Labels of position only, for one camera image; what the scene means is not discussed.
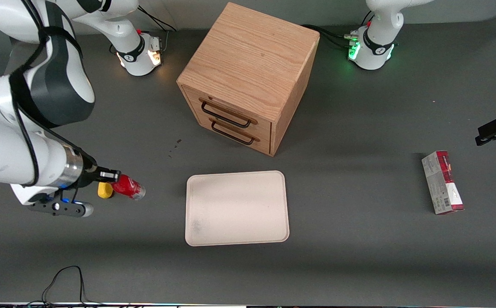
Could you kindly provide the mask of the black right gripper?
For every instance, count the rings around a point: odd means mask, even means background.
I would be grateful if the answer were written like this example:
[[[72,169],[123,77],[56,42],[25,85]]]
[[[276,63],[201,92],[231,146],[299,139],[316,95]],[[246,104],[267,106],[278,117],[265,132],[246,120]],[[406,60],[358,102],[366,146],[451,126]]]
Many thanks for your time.
[[[87,187],[90,183],[97,181],[100,183],[117,183],[120,179],[119,170],[99,169],[96,161],[92,157],[82,155],[83,167],[80,176],[76,181],[76,188]]]

